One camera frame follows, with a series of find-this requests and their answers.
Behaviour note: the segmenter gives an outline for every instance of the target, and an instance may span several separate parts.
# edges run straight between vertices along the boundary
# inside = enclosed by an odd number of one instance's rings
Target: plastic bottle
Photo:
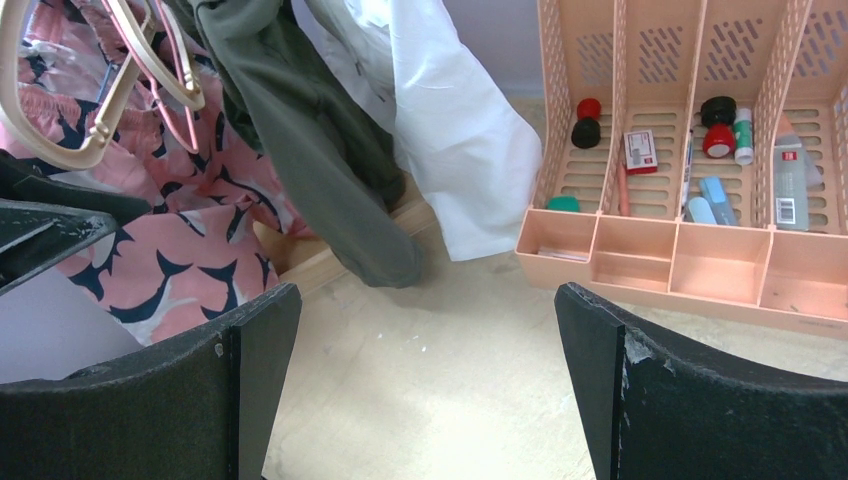
[[[739,165],[750,165],[754,161],[754,135],[750,108],[736,110],[733,134],[736,137],[736,152],[733,154],[733,158]]]

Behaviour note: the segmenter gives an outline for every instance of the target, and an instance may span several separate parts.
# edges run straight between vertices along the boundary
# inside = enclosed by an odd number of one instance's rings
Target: black cap
[[[601,124],[591,117],[578,120],[571,131],[571,143],[577,148],[592,148],[601,143]]]

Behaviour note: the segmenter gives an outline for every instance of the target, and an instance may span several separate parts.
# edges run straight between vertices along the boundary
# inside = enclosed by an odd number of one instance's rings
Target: pink patterned fabric
[[[126,56],[104,15],[88,1],[42,1],[25,37],[22,106],[45,136],[67,148],[78,148],[87,135],[110,62],[120,65]],[[162,58],[170,58],[168,42],[160,43]],[[203,52],[195,54],[202,61]],[[287,205],[269,159],[226,123],[214,72],[204,71],[201,81],[207,106],[194,118],[197,155],[164,128],[142,82],[103,162],[87,171],[52,167],[0,129],[0,147],[52,178],[154,206],[152,214],[59,266],[143,345],[209,321],[278,283],[254,220],[290,235],[310,234]]]

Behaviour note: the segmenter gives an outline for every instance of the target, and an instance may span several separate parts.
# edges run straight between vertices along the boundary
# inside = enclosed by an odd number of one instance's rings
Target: white wall
[[[536,0],[443,1],[460,39],[501,90],[507,95],[542,96]]]

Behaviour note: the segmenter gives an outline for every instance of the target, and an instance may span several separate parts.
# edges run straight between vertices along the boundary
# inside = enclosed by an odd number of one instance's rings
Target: barcode label
[[[795,225],[795,199],[777,199],[777,223]]]

